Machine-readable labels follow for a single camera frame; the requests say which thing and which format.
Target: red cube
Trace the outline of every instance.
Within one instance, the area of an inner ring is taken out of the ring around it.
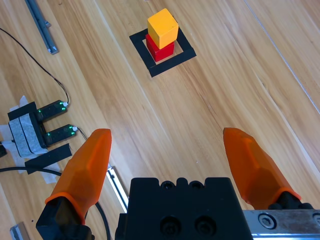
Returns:
[[[165,46],[162,49],[159,49],[149,34],[145,36],[145,40],[146,40],[146,47],[149,49],[149,52],[151,53],[154,61],[156,62],[174,54],[174,51],[175,51],[174,42],[170,43],[169,45]]]

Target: stacked blocks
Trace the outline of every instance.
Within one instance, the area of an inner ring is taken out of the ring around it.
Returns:
[[[148,34],[145,36],[146,46],[154,61],[165,59],[175,51],[178,37],[178,23],[165,8],[148,18]]]

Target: black cable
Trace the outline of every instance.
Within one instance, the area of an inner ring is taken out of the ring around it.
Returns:
[[[87,140],[88,137],[87,137],[87,135],[84,133],[84,131],[82,131],[82,129],[81,129],[80,127],[77,127],[77,128],[78,128],[78,130],[80,131],[80,133],[82,134],[82,137],[84,138],[84,140]]]
[[[62,174],[61,172],[54,171],[54,170],[49,170],[49,169],[45,169],[45,168],[27,167],[27,166],[12,166],[12,167],[0,168],[0,173],[9,172],[9,171],[15,171],[15,170],[37,171],[37,172],[44,172],[44,173],[54,174],[54,175],[57,175],[57,176],[61,176],[61,174]],[[99,211],[99,213],[100,213],[100,215],[102,217],[104,228],[105,228],[105,232],[106,232],[106,239],[107,240],[111,240],[109,224],[108,224],[107,217],[106,217],[106,215],[104,213],[104,210],[102,209],[102,207],[101,207],[99,202],[97,202],[95,204],[95,206],[98,209],[98,211]]]
[[[36,64],[38,64],[38,66],[43,70],[45,71],[50,77],[52,77],[56,83],[63,89],[64,93],[65,93],[65,96],[66,96],[66,102],[69,104],[69,95],[68,95],[68,92],[67,92],[67,89],[66,87],[62,84],[62,82],[60,82],[58,79],[56,79],[50,72],[48,72],[48,70],[46,70],[31,54],[30,52],[14,37],[12,36],[10,33],[8,33],[6,30],[3,30],[1,27],[0,27],[0,30],[4,33],[6,33],[8,36],[10,36],[17,44],[20,45],[20,47],[22,47],[22,49],[30,56],[30,58],[32,58],[33,61],[35,61]]]
[[[103,223],[104,223],[104,227],[105,227],[105,232],[106,232],[106,239],[107,240],[111,240],[111,235],[110,235],[110,229],[109,229],[109,224],[108,224],[108,220],[107,220],[107,217],[104,213],[104,210],[102,209],[101,205],[99,202],[97,202],[95,204],[96,208],[98,209],[101,217],[102,217],[102,220],[103,220]]]

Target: metal bracket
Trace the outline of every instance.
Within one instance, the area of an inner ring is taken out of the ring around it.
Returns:
[[[12,240],[30,240],[26,227],[23,222],[10,228]]]
[[[253,239],[320,239],[320,210],[244,210]]]
[[[126,191],[117,176],[115,168],[109,165],[106,176],[107,176],[109,182],[111,183],[111,186],[116,194],[116,197],[118,198],[118,200],[121,204],[123,211],[125,213],[127,213],[129,198],[128,198],[128,195],[126,194]]]
[[[29,8],[29,11],[33,17],[33,20],[35,22],[35,25],[37,26],[41,37],[44,41],[44,44],[46,46],[46,49],[48,50],[49,53],[56,54],[58,53],[58,48],[52,39],[50,32],[48,28],[51,26],[51,24],[44,19],[42,16],[42,13],[36,3],[36,0],[25,0],[26,5]]]

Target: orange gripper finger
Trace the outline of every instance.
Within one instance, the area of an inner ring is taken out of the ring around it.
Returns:
[[[108,170],[111,150],[110,129],[97,129],[69,160],[49,201],[67,198],[85,224],[88,209],[98,202]]]
[[[225,128],[223,141],[240,195],[254,209],[268,209],[283,192],[301,199],[252,136],[237,128]]]

